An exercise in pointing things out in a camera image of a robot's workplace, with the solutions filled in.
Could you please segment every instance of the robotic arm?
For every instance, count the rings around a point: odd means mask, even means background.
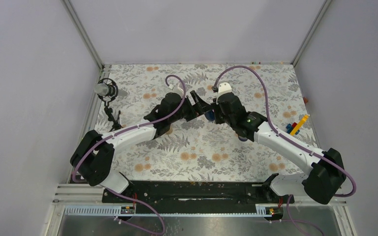
[[[170,124],[180,119],[184,118],[186,121],[190,121],[205,115],[209,121],[214,121],[216,124],[228,124],[238,134],[241,141],[250,140],[270,147],[292,161],[304,172],[289,176],[273,174],[263,185],[271,188],[279,196],[286,194],[308,195],[321,204],[328,204],[346,177],[329,163],[313,154],[320,154],[344,168],[340,154],[332,148],[323,151],[310,147],[277,127],[275,132],[265,116],[257,112],[246,111],[240,99],[232,93],[230,84],[221,83],[216,90],[217,97],[211,104],[203,101],[195,91],[191,91],[190,94],[195,101],[194,105],[186,97],[180,109],[169,118],[139,126],[117,136],[114,135],[117,131],[105,134],[98,134],[94,130],[89,131],[76,149],[70,163],[76,167],[85,153],[97,142],[112,136],[90,153],[78,171],[90,186],[102,185],[121,193],[128,187],[128,180],[121,173],[111,170],[115,152],[160,137],[170,129]],[[159,105],[144,117],[143,123],[166,117],[179,106],[182,99],[182,89],[174,88]],[[289,140],[282,139],[280,136],[283,134]],[[304,152],[300,147],[311,150],[311,154]]]

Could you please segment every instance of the floral pattern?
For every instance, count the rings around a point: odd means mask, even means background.
[[[120,95],[111,102],[114,111],[121,110],[121,124],[130,126],[141,121],[164,95],[170,92],[164,84],[169,74],[181,77],[188,92],[195,90],[206,102],[215,94],[212,85],[229,64],[112,65],[109,78],[119,87]],[[271,119],[280,128],[298,122],[306,113],[305,104],[292,65],[250,65],[264,80],[269,93]],[[264,91],[248,70],[234,69],[223,76],[248,111],[266,114]],[[100,108],[95,130],[108,132],[111,123]],[[306,122],[296,135],[316,146],[310,125]],[[208,122],[204,116],[190,122],[180,120],[163,136],[117,153],[113,168],[129,179],[191,181],[264,181],[273,173],[283,175],[301,170],[270,148],[253,142],[241,142],[226,124]]]

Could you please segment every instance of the yellow marker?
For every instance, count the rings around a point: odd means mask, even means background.
[[[290,133],[290,135],[295,135],[296,131],[298,131],[298,129],[306,122],[306,120],[309,118],[309,115],[304,115],[304,117],[302,118],[302,120],[295,126],[295,128],[292,129],[292,132]]]

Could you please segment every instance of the floral tablecloth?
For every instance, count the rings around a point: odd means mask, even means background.
[[[141,121],[170,90],[164,84],[169,74],[180,76],[188,92],[195,90],[206,102],[216,95],[212,85],[229,64],[112,65],[113,79],[123,96],[111,102],[121,110],[121,124],[130,126]],[[269,93],[271,119],[279,128],[298,122],[307,112],[292,65],[249,65],[264,80]],[[247,111],[266,114],[264,92],[257,78],[248,70],[237,68],[223,76],[240,97]],[[101,106],[95,125],[98,132],[111,128]],[[309,122],[296,137],[316,146]],[[284,175],[301,172],[289,160],[268,147],[241,142],[226,124],[213,124],[205,117],[190,122],[178,121],[167,134],[130,147],[114,157],[112,167],[135,180],[191,181],[264,181],[273,173]]]

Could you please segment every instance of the white wall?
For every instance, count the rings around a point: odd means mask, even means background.
[[[296,71],[322,146],[357,181],[358,235],[378,235],[378,1],[334,1]]]
[[[97,75],[61,1],[0,0],[0,236],[39,235]]]
[[[290,62],[324,0],[72,0],[104,63]]]

